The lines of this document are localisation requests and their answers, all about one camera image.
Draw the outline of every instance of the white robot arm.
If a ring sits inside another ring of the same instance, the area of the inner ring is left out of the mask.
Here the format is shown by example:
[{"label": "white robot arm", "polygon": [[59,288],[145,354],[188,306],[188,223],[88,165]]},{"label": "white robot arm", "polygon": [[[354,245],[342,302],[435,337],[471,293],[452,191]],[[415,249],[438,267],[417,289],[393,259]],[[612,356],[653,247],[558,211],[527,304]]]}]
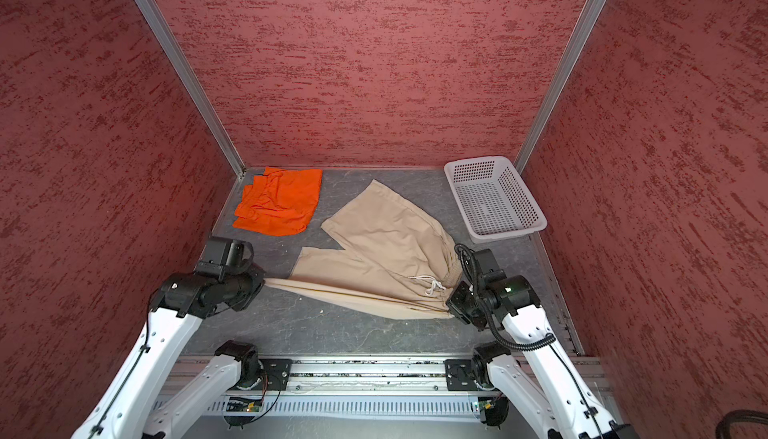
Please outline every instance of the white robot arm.
[{"label": "white robot arm", "polygon": [[[475,349],[475,382],[499,389],[540,439],[638,439],[632,426],[616,423],[584,383],[528,281],[508,279],[488,249],[474,252],[458,244],[456,252],[472,283],[460,283],[447,306],[466,324],[488,326],[497,341]],[[501,335],[494,316],[511,340]],[[523,353],[540,386],[521,371],[511,350]]]},{"label": "white robot arm", "polygon": [[[193,274],[174,274],[163,283],[128,358],[73,439],[179,439],[228,389],[261,388],[264,395],[272,382],[254,346],[227,341],[186,387],[150,415],[202,320],[216,314],[220,303],[244,309],[264,284],[264,272],[251,264],[253,251],[243,260],[245,247],[212,238]],[[457,252],[472,285],[461,282],[447,306],[467,324],[489,327],[496,339],[475,349],[469,376],[477,385],[502,392],[540,439],[638,439],[631,426],[615,422],[581,379],[530,284],[522,276],[508,279],[489,250],[457,245]],[[501,335],[494,316],[509,338]],[[523,353],[538,385],[510,351]]]},{"label": "white robot arm", "polygon": [[[250,257],[244,258],[244,250]],[[256,349],[227,341],[182,391],[150,416],[160,388],[203,319],[222,303],[240,311],[264,285],[250,244],[213,237],[192,274],[173,274],[154,294],[128,358],[73,439],[178,439],[227,389],[262,386]]]}]

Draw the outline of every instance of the folded orange garment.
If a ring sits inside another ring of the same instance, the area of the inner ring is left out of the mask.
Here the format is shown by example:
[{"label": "folded orange garment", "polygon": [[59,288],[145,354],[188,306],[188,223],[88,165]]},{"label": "folded orange garment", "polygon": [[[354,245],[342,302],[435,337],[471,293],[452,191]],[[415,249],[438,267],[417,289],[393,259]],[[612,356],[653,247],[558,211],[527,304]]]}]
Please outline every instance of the folded orange garment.
[{"label": "folded orange garment", "polygon": [[243,189],[243,201],[235,209],[233,224],[266,235],[302,233],[320,200],[322,171],[284,171],[267,167],[255,175],[254,184]]}]

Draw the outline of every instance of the khaki trousers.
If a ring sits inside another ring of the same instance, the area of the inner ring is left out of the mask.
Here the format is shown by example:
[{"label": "khaki trousers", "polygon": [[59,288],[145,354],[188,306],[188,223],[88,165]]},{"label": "khaki trousers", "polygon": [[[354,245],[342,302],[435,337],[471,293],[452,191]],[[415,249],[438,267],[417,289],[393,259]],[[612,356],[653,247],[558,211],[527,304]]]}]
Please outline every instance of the khaki trousers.
[{"label": "khaki trousers", "polygon": [[267,286],[390,319],[452,317],[446,300],[462,267],[426,212],[373,181],[321,227],[344,250],[305,247],[291,276]]}]

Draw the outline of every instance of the black cable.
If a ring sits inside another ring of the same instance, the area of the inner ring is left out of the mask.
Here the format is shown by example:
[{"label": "black cable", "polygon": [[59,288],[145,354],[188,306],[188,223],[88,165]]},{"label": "black cable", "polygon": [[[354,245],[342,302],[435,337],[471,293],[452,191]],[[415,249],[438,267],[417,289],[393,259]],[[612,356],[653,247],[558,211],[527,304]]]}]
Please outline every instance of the black cable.
[{"label": "black cable", "polygon": [[462,271],[464,271],[467,279],[472,282],[472,291],[475,297],[475,304],[479,306],[480,310],[485,315],[485,320],[488,322],[488,328],[491,330],[491,334],[493,335],[493,338],[496,340],[496,342],[513,351],[530,352],[553,344],[557,340],[552,332],[547,333],[542,339],[531,342],[529,344],[519,344],[518,342],[510,341],[509,339],[504,338],[504,336],[502,336],[496,327],[491,309],[483,300],[482,291],[480,290],[479,286],[480,273],[478,271],[477,259],[475,259],[475,251],[471,250],[464,244],[456,244],[456,246],[454,246],[454,250],[456,251],[458,260],[462,263]]},{"label": "black cable", "polygon": [[118,396],[120,395],[120,392],[123,390],[123,387],[128,382],[128,379],[131,374],[133,374],[134,369],[136,369],[136,366],[138,366],[139,361],[141,360],[141,357],[144,357],[144,353],[149,352],[149,314],[151,312],[151,303],[152,298],[155,295],[155,292],[158,290],[155,289],[152,294],[149,295],[149,299],[147,300],[147,335],[144,336],[144,345],[142,345],[139,348],[139,356],[136,357],[136,361],[134,361],[134,364],[130,367],[130,370],[128,371],[128,374],[125,376],[123,381],[120,383],[120,387],[118,387],[117,392],[114,393],[114,396],[112,396],[112,400],[109,402],[109,405],[106,406],[104,409],[104,413],[99,418],[98,422],[95,426],[91,427],[91,434],[88,435],[88,439],[92,439],[92,437],[96,434],[101,435],[101,432],[104,430],[104,428],[101,426],[101,423],[104,422],[104,420],[107,419],[107,413],[109,413],[109,410],[112,408],[112,405],[114,405],[114,402],[118,399]]},{"label": "black cable", "polygon": [[506,397],[503,392],[499,393],[498,396],[496,396],[493,399],[491,399],[491,407],[495,406],[496,405],[496,401],[498,401],[502,397]]},{"label": "black cable", "polygon": [[578,385],[578,381],[576,381],[576,377],[574,377],[574,373],[571,372],[571,367],[568,367],[565,364],[565,361],[563,361],[563,358],[560,357],[560,354],[550,345],[550,349],[552,349],[552,354],[554,354],[554,357],[557,357],[560,360],[560,364],[565,367],[565,370],[568,371],[568,375],[571,376],[571,380],[574,382],[574,385],[576,386],[576,390],[578,391],[578,394],[581,396],[581,404],[584,405],[584,407],[587,408],[587,413],[592,417],[592,422],[594,422],[594,426],[598,429],[598,434],[600,434],[600,439],[604,439],[603,432],[600,430],[600,425],[598,424],[598,420],[595,419],[594,414],[592,414],[592,411],[590,411],[589,404],[587,403],[587,398],[584,397],[584,393],[581,392],[581,387]]},{"label": "black cable", "polygon": [[221,309],[220,311],[216,311],[216,312],[214,312],[213,314],[211,314],[211,315],[209,315],[208,317],[206,317],[206,319],[210,319],[210,318],[214,317],[215,315],[219,315],[219,314],[221,314],[222,312],[226,312],[226,311],[228,311],[228,310],[230,310],[230,309],[232,309],[232,306],[230,306],[230,307],[228,307],[228,308],[226,308],[226,309]]},{"label": "black cable", "polygon": [[737,422],[752,422],[768,426],[768,414],[749,409],[737,409],[726,414],[715,427],[716,439],[730,439],[730,427]]},{"label": "black cable", "polygon": [[[261,398],[259,399],[259,402],[261,402],[262,404],[264,403],[264,397],[266,397],[266,388],[269,385],[269,381],[266,379],[266,374],[264,374],[263,377],[264,377],[264,379],[263,379],[264,386],[261,388]],[[241,403],[242,405],[245,405],[245,406],[249,405],[252,402],[255,402],[252,397],[229,396],[226,399],[226,410],[227,411],[229,411],[230,402],[232,402],[232,401],[238,401],[239,403]]]},{"label": "black cable", "polygon": [[[277,397],[275,397],[275,400],[274,400],[274,402],[273,402],[272,404],[270,404],[270,407],[269,407],[269,409],[267,409],[266,411],[264,411],[264,413],[263,413],[262,415],[260,415],[260,416],[258,416],[258,417],[255,417],[255,416],[254,416],[254,418],[252,418],[250,421],[248,421],[248,422],[243,422],[243,423],[239,423],[239,424],[232,424],[232,423],[230,423],[230,422],[229,422],[229,421],[226,419],[226,415],[225,415],[225,416],[224,416],[224,421],[225,421],[225,422],[226,422],[228,425],[230,425],[230,427],[232,427],[232,426],[240,426],[240,427],[242,427],[242,426],[245,426],[245,425],[253,424],[253,423],[255,423],[256,421],[258,421],[259,419],[261,419],[262,417],[264,417],[265,415],[267,415],[267,413],[269,413],[270,411],[272,411],[273,407],[275,406],[275,404],[277,404],[277,401],[280,399],[280,394],[281,394],[282,392],[283,392],[283,390],[282,390],[282,389],[278,389],[278,390],[277,390]],[[265,396],[265,395],[266,395],[266,392],[264,393],[264,395],[263,395],[263,396],[261,396],[261,400],[262,400],[261,404],[262,404],[262,405],[264,404],[264,396]]]}]

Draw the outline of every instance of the white drawstring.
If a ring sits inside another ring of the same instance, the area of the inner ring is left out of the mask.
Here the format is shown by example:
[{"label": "white drawstring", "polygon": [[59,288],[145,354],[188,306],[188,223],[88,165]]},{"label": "white drawstring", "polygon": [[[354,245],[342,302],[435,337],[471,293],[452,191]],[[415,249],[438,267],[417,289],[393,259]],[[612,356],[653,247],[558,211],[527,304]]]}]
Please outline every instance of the white drawstring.
[{"label": "white drawstring", "polygon": [[424,294],[427,294],[429,297],[432,297],[433,294],[435,294],[435,288],[440,289],[442,291],[446,290],[440,284],[440,281],[438,281],[436,278],[432,277],[431,275],[414,275],[412,277],[409,277],[408,279],[413,279],[414,281],[432,281],[432,287],[430,287],[427,290],[424,290]]}]

